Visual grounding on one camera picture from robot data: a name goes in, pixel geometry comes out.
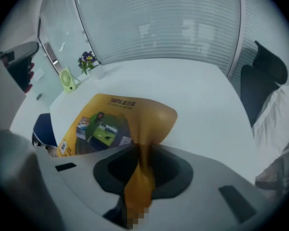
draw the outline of white table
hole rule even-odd
[[[259,161],[244,107],[218,67],[181,59],[143,59],[103,66],[100,80],[88,78],[50,106],[55,139],[97,93],[155,100],[174,108],[178,119],[161,143],[206,156],[254,183]]]

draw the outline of white cloth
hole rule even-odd
[[[281,86],[267,98],[252,132],[265,170],[289,143],[289,86]]]

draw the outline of glass wall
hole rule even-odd
[[[41,94],[38,98],[39,102],[49,108],[63,91],[59,76],[42,46],[39,47],[39,51],[34,55],[32,62],[35,66],[32,69],[34,76],[31,80],[31,84],[33,84],[31,90],[34,92],[34,98]]]
[[[169,57],[232,63],[240,0],[76,0],[102,64]]]
[[[73,0],[43,0],[41,21],[49,43],[63,67],[69,67],[78,77],[81,69],[78,58],[84,51],[91,51],[89,41],[77,17]]]

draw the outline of small green fan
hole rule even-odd
[[[76,85],[68,67],[60,72],[59,77],[65,92],[69,93],[76,89]]]

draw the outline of white wall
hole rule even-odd
[[[19,0],[0,28],[0,51],[6,51],[24,42],[37,39],[39,10],[42,0]],[[9,129],[26,95],[14,82],[0,62],[0,129]],[[44,111],[36,100],[26,98],[26,103],[35,111]],[[34,114],[27,113],[19,128],[26,127],[26,121],[34,119]]]
[[[10,131],[31,141],[33,127],[39,115],[49,112],[49,107],[37,101],[33,93],[29,94],[18,109]]]

